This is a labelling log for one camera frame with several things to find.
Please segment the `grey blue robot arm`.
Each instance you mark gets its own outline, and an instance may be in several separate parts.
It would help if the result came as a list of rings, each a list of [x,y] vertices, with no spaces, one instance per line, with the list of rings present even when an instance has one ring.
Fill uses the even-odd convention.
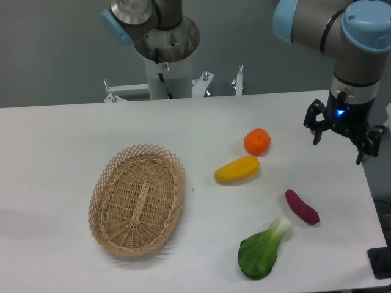
[[[117,43],[144,59],[151,99],[204,95],[206,83],[190,76],[200,32],[181,1],[112,1],[101,19]],[[327,103],[314,101],[304,119],[313,141],[331,130],[356,146],[357,162],[377,156],[386,127],[369,125],[368,117],[390,53],[390,2],[280,1],[272,29],[335,61]]]

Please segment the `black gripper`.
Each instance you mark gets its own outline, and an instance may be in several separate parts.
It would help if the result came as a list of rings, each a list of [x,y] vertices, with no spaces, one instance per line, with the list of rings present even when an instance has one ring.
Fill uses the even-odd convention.
[[[363,104],[338,102],[338,98],[329,92],[326,107],[318,99],[308,107],[303,125],[313,134],[313,144],[317,145],[323,132],[330,129],[345,137],[352,136],[351,141],[357,148],[356,165],[360,165],[365,156],[377,157],[387,127],[368,124],[374,99]],[[317,121],[320,114],[324,120]]]

